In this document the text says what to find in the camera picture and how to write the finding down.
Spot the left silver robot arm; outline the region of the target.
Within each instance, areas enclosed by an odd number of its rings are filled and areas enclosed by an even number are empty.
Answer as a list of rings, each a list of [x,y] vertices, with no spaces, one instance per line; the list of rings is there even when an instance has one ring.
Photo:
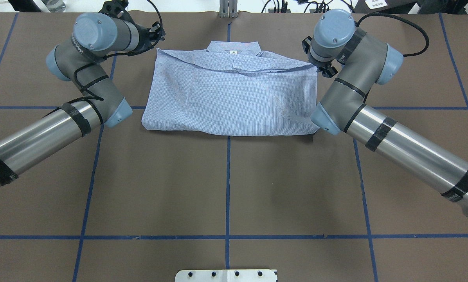
[[[116,88],[101,63],[114,56],[136,56],[164,39],[161,20],[151,27],[134,22],[124,9],[85,13],[76,18],[70,37],[56,44],[45,57],[53,78],[72,84],[76,98],[54,105],[56,86],[43,95],[27,94],[33,108],[51,111],[30,126],[0,141],[0,187],[10,184],[36,164],[80,139],[99,126],[113,127],[132,114],[132,107]]]

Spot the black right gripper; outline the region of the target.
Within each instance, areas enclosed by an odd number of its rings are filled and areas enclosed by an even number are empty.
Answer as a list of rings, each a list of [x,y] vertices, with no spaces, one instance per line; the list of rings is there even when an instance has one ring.
[[[332,58],[322,58],[318,56],[311,45],[312,38],[307,36],[302,40],[302,49],[307,55],[309,63],[317,67],[317,70],[325,78],[333,78],[338,74],[338,70],[332,65]]]

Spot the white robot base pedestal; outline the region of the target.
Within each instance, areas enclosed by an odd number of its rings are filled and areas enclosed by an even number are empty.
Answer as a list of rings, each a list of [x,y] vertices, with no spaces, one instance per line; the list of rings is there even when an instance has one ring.
[[[182,270],[175,282],[277,282],[277,270],[272,269],[205,269]]]

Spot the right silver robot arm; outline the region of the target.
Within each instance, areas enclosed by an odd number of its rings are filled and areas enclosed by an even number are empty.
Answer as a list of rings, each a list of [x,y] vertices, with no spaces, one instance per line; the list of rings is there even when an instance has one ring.
[[[464,30],[466,16],[453,16],[452,28],[442,13],[388,15],[423,34],[424,47],[410,54],[376,37],[385,30],[407,48],[420,47],[407,30],[383,27],[382,20],[362,27],[379,16],[354,21],[347,11],[328,11],[302,42],[312,63],[342,65],[311,119],[420,179],[468,218],[468,92],[450,42],[452,31]]]

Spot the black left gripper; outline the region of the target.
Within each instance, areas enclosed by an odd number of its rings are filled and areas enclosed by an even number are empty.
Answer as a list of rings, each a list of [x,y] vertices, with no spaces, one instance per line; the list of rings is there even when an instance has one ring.
[[[139,43],[132,50],[133,53],[145,53],[153,49],[159,41],[165,40],[166,32],[161,22],[155,22],[151,27],[143,27],[139,24],[135,26],[139,33]]]

